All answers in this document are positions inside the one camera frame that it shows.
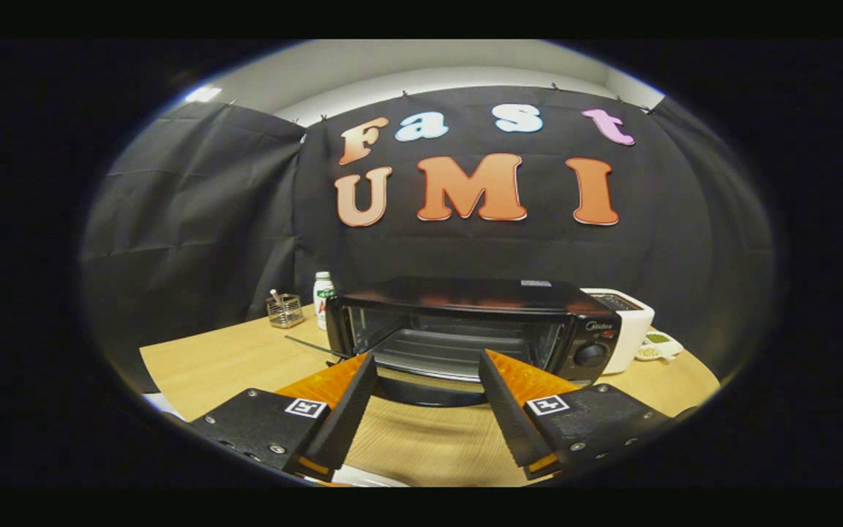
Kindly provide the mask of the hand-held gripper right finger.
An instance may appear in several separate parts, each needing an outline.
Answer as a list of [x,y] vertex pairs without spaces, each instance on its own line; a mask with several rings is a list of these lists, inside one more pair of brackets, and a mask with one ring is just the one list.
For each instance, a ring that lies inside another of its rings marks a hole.
[[573,478],[628,456],[675,418],[609,384],[578,387],[489,349],[479,380],[506,446],[526,478]]

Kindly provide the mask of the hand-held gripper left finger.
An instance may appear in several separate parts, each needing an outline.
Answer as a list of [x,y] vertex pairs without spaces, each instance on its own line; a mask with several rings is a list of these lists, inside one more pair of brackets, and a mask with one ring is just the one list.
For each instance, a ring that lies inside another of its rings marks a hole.
[[348,456],[377,380],[375,358],[362,354],[275,392],[245,388],[190,424],[252,463],[331,482]]

